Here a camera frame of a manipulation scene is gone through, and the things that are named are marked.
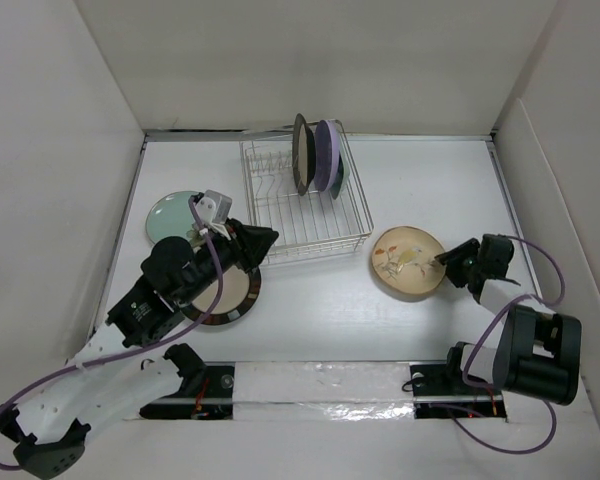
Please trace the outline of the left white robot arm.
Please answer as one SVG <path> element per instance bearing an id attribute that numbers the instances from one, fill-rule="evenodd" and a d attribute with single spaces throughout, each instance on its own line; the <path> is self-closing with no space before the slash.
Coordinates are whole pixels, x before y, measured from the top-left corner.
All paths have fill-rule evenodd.
<path id="1" fill-rule="evenodd" d="M 0 470 L 53 479 L 71 468 L 110 422 L 159 398 L 203 389 L 207 366 L 177 332 L 185 310 L 236 267 L 255 273 L 277 231 L 235 219 L 193 248 L 180 237 L 156 243 L 142 274 L 87 344 L 61 369 L 0 405 Z"/>

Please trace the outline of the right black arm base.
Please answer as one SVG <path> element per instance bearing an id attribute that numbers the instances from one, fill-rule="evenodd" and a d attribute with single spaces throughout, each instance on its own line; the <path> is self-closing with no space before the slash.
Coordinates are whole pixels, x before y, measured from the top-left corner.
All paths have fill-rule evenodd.
<path id="1" fill-rule="evenodd" d="M 418 420 L 507 418 L 499 390 L 468 386 L 442 362 L 411 363 L 402 391 L 412 395 Z"/>

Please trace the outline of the round light green plate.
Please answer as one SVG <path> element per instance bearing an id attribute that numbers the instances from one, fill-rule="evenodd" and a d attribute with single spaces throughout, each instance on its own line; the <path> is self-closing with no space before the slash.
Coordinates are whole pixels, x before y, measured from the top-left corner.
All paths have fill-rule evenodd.
<path id="1" fill-rule="evenodd" d="M 196 191 L 178 191 L 160 199 L 149 211 L 145 231 L 152 244 L 176 236 L 192 240 L 197 225 L 189 208 L 189 199 Z"/>

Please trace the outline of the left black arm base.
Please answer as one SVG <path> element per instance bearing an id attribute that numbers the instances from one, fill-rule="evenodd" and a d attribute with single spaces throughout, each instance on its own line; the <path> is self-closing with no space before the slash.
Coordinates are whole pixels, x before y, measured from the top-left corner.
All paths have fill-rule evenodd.
<path id="1" fill-rule="evenodd" d="M 139 410 L 139 417 L 144 420 L 230 420 L 234 385 L 234 363 L 211 364 L 195 393 L 177 392 L 155 400 Z"/>

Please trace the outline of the beige bird pattern plate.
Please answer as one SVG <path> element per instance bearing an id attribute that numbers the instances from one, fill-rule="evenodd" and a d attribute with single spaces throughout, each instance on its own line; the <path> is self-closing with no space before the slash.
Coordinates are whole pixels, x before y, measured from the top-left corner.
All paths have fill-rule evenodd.
<path id="1" fill-rule="evenodd" d="M 375 277 L 386 287 L 408 297 L 433 293 L 445 278 L 445 267 L 435 257 L 443 245 L 430 233 L 412 226 L 384 231 L 370 256 Z"/>

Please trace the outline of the purple round plate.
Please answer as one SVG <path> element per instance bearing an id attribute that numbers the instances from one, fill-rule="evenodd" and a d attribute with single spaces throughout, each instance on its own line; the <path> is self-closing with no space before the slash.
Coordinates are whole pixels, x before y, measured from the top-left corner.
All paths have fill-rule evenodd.
<path id="1" fill-rule="evenodd" d="M 331 120 L 318 122 L 314 133 L 315 175 L 317 191 L 329 190 L 335 183 L 340 158 L 340 139 L 335 123 Z"/>

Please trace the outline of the rectangular light green plate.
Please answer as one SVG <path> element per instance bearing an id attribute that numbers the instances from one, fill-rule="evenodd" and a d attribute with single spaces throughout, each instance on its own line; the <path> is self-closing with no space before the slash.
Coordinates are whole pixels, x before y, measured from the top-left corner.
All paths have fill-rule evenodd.
<path id="1" fill-rule="evenodd" d="M 339 155 L 338 169 L 336 178 L 329 189 L 329 194 L 333 200 L 336 200 L 341 195 L 342 190 L 345 188 L 350 176 L 350 167 L 348 161 Z"/>

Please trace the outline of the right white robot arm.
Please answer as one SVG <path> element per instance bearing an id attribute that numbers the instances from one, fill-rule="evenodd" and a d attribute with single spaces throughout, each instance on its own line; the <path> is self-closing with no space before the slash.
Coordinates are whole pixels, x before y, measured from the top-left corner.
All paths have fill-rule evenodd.
<path id="1" fill-rule="evenodd" d="M 555 269 L 556 299 L 543 299 L 508 277 L 515 242 L 536 250 Z M 566 293 L 556 260 L 527 240 L 485 234 L 436 255 L 433 262 L 444 268 L 454 287 L 467 289 L 479 306 L 494 314 L 475 344 L 459 342 L 450 348 L 441 371 L 445 387 L 454 393 L 492 388 L 571 404 L 579 385 L 582 324 L 554 311 Z"/>

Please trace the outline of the brown rimmed deep plate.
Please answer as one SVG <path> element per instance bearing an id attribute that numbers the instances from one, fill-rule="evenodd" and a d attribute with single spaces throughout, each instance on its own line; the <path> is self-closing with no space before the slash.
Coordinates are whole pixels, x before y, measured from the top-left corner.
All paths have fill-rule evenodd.
<path id="1" fill-rule="evenodd" d="M 304 196 L 314 179 L 316 170 L 316 147 L 313 130 L 305 117 L 298 113 L 293 125 L 292 172 L 297 193 Z"/>

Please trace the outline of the striped rim beige plate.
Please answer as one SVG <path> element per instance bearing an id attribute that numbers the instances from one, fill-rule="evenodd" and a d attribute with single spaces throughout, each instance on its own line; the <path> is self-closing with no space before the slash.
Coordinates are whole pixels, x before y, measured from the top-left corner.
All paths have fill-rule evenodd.
<path id="1" fill-rule="evenodd" d="M 224 326 L 245 316 L 257 301 L 261 289 L 260 269 L 245 273 L 236 266 L 223 275 L 223 291 L 219 303 L 203 322 L 206 326 Z M 213 282 L 190 306 L 182 309 L 186 318 L 197 321 L 211 305 L 217 294 L 218 282 Z"/>

